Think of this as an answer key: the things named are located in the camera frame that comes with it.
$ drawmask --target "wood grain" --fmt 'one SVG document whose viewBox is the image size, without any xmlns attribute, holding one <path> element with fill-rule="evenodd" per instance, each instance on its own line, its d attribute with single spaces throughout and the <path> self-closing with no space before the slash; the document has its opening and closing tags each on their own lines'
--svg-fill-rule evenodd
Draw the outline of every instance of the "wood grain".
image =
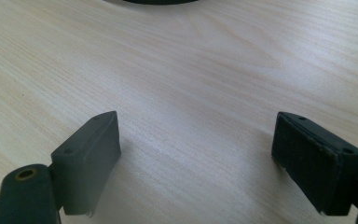
<svg viewBox="0 0 358 224">
<path fill-rule="evenodd" d="M 122 157 L 63 223 L 354 223 L 270 148 L 278 111 L 358 146 L 358 1 L 0 0 L 0 183 L 110 110 Z"/>
</svg>

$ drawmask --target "table surface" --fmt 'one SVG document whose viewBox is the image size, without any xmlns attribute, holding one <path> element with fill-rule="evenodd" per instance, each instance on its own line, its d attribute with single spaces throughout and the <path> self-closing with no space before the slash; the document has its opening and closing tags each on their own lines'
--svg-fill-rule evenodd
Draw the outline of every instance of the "table surface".
<svg viewBox="0 0 358 224">
<path fill-rule="evenodd" d="M 0 183 L 111 110 L 122 157 L 63 223 L 354 223 L 270 150 L 279 111 L 358 147 L 358 1 L 0 0 Z"/>
</svg>

